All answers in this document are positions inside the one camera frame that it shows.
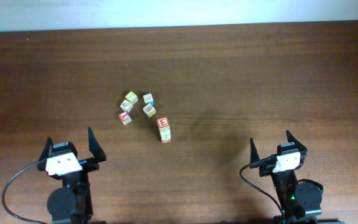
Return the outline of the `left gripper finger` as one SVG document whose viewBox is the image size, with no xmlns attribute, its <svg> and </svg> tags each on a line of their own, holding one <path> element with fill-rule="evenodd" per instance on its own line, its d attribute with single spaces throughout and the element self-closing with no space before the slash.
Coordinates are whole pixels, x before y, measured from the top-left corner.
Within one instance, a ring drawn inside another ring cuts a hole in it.
<svg viewBox="0 0 358 224">
<path fill-rule="evenodd" d="M 93 157 L 96 159 L 96 162 L 103 162 L 106 160 L 106 154 L 97 141 L 93 130 L 91 127 L 88 128 L 88 145 L 89 151 L 92 153 Z"/>
<path fill-rule="evenodd" d="M 45 143 L 45 147 L 39 157 L 39 161 L 42 161 L 44 159 L 47 159 L 50 155 L 50 152 L 53 149 L 53 141 L 50 137 L 47 138 L 46 143 Z"/>
</svg>

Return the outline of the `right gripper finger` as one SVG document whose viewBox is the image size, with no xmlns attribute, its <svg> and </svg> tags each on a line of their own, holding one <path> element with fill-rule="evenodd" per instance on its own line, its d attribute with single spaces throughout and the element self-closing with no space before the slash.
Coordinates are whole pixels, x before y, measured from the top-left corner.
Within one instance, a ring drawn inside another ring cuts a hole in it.
<svg viewBox="0 0 358 224">
<path fill-rule="evenodd" d="M 260 161 L 257 148 L 255 146 L 253 138 L 250 138 L 250 162 L 249 164 L 257 164 Z"/>
<path fill-rule="evenodd" d="M 307 151 L 307 148 L 301 142 L 299 142 L 289 130 L 286 130 L 286 135 L 288 142 L 293 142 L 299 151 Z"/>
</svg>

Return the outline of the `red letter U block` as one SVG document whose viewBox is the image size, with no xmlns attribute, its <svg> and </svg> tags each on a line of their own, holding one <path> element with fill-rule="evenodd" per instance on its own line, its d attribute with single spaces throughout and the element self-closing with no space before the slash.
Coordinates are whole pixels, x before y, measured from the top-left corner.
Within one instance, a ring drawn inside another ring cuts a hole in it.
<svg viewBox="0 0 358 224">
<path fill-rule="evenodd" d="M 163 141 L 170 140 L 172 138 L 171 132 L 169 130 L 161 130 L 160 137 L 161 137 L 161 140 L 163 140 Z"/>
</svg>

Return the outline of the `plain wooden picture block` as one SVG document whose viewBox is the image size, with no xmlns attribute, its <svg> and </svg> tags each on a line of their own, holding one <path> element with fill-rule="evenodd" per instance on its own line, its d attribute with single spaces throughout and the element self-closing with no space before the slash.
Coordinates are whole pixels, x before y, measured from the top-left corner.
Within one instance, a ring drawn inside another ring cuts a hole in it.
<svg viewBox="0 0 358 224">
<path fill-rule="evenodd" d="M 170 123 L 168 118 L 165 117 L 161 117 L 157 119 L 157 126 L 158 126 L 158 130 L 159 131 L 165 131 L 170 129 Z"/>
</svg>

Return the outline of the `green edged picture block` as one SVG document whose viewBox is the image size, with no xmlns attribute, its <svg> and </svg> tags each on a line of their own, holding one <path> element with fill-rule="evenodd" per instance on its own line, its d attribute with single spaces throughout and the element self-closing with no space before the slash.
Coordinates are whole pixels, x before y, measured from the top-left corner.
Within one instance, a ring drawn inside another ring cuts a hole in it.
<svg viewBox="0 0 358 224">
<path fill-rule="evenodd" d="M 168 142 L 171 142 L 172 140 L 171 139 L 162 139 L 161 142 L 162 143 L 168 143 Z"/>
</svg>

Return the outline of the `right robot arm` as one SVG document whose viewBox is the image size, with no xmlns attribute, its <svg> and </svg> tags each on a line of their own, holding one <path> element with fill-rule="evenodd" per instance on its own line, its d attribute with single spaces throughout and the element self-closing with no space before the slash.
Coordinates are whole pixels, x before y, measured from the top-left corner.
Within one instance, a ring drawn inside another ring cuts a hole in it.
<svg viewBox="0 0 358 224">
<path fill-rule="evenodd" d="M 259 157 L 254 140 L 250 139 L 248 168 L 258 168 L 261 177 L 270 176 L 281 215 L 273 217 L 274 223 L 317 223 L 322 213 L 323 186 L 310 179 L 297 179 L 295 171 L 306 159 L 307 148 L 291 132 L 286 131 L 287 143 L 277 146 L 277 153 L 264 159 Z"/>
</svg>

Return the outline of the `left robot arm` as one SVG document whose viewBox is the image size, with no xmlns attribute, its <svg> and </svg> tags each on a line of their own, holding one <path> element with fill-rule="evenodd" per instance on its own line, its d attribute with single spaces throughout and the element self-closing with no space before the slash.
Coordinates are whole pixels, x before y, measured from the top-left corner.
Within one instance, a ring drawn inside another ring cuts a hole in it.
<svg viewBox="0 0 358 224">
<path fill-rule="evenodd" d="M 37 169 L 62 181 L 62 187 L 54 190 L 47 200 L 53 223 L 88 223 L 93 216 L 88 174 L 99 170 L 99 163 L 106 160 L 106 154 L 91 128 L 88 144 L 93 156 L 79 160 L 72 142 L 54 144 L 51 138 L 46 141 Z"/>
</svg>

